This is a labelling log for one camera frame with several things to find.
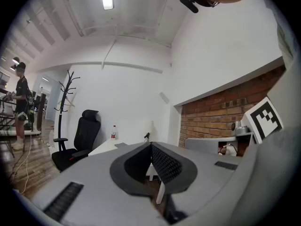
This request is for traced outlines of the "black coat rack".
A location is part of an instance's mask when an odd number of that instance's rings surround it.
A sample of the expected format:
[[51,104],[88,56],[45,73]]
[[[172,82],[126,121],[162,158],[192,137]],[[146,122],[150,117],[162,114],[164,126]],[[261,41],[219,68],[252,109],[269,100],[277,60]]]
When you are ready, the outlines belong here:
[[56,109],[55,110],[57,112],[59,112],[59,116],[58,116],[58,136],[57,138],[54,139],[54,143],[58,143],[58,150],[59,151],[63,151],[65,150],[65,141],[66,140],[63,140],[63,138],[61,137],[61,132],[62,132],[62,114],[65,113],[65,112],[68,112],[68,110],[64,110],[64,106],[66,105],[65,104],[65,101],[67,99],[67,95],[72,95],[73,92],[70,92],[70,90],[74,90],[76,88],[71,88],[70,85],[71,83],[75,80],[75,79],[80,79],[80,77],[73,77],[74,75],[74,72],[70,73],[69,70],[67,70],[67,73],[68,73],[68,81],[67,81],[67,84],[66,86],[63,85],[61,82],[59,82],[59,84],[62,86],[61,87],[61,91],[63,93],[62,95],[62,100],[58,103],[60,105],[59,109]]

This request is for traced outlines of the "wooden clothes hanger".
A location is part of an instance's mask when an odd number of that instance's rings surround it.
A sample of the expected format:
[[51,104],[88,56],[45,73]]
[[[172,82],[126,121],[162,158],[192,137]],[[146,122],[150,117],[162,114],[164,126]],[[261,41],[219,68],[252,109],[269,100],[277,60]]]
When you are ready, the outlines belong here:
[[63,106],[71,106],[74,107],[75,105],[66,97],[65,99],[62,99],[57,103],[58,105],[63,105]]

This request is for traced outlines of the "black office chair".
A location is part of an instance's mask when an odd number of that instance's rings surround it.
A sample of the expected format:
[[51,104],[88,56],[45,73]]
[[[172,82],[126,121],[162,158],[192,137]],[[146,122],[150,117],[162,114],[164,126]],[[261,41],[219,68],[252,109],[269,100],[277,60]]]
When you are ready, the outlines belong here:
[[95,110],[85,110],[82,113],[74,138],[74,148],[66,149],[67,138],[58,137],[53,140],[58,143],[59,151],[52,153],[51,157],[60,172],[88,157],[88,154],[92,152],[94,141],[101,128],[101,122],[96,119],[97,114],[98,111]]

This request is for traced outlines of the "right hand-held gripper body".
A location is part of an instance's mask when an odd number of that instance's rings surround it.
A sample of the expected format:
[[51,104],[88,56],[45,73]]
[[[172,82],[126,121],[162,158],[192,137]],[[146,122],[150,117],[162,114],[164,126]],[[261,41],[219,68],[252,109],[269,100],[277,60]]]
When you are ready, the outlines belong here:
[[248,146],[261,144],[268,135],[283,128],[283,123],[268,97],[245,112],[239,121],[250,132],[232,136],[235,137],[235,153],[219,155],[243,156]]

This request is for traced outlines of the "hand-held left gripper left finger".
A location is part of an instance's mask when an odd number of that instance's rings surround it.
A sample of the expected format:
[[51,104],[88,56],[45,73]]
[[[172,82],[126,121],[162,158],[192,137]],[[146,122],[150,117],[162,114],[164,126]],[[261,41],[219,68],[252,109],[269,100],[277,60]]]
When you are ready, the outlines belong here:
[[151,196],[150,189],[145,185],[146,174],[152,162],[151,157],[150,143],[121,155],[110,166],[113,182],[129,195]]

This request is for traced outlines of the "white shade brass table lamp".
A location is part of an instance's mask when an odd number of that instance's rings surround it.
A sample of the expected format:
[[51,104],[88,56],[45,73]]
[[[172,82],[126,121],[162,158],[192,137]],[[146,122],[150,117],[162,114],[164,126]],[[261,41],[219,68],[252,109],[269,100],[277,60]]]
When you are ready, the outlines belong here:
[[154,121],[146,121],[145,122],[145,125],[144,125],[144,136],[148,132],[150,133],[150,137],[149,137],[149,139],[145,139],[144,138],[144,141],[146,141],[146,142],[152,142],[152,141],[154,141],[155,137],[156,137],[156,130],[155,130],[155,126],[154,126]]

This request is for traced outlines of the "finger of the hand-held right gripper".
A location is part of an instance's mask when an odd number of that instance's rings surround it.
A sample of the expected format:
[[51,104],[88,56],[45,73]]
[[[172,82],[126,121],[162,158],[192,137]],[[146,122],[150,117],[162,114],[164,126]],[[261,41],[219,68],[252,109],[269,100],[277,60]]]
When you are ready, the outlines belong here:
[[235,153],[235,137],[188,138],[185,148],[200,153]]

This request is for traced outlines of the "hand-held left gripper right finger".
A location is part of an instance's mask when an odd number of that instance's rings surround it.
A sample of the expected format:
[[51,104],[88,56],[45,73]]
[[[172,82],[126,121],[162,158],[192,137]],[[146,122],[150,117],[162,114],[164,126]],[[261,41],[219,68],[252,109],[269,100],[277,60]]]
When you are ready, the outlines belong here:
[[166,194],[186,191],[198,174],[191,160],[155,142],[151,143],[151,163],[165,185]]

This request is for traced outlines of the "person's white printed shirt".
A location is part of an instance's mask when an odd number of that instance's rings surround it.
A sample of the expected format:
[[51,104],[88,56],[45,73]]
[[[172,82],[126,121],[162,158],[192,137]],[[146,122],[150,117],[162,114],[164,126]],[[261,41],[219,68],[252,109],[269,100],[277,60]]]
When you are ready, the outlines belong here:
[[264,0],[266,8],[270,9],[277,23],[278,46],[282,52],[285,65],[290,64],[296,57],[295,36],[282,11],[273,0]]

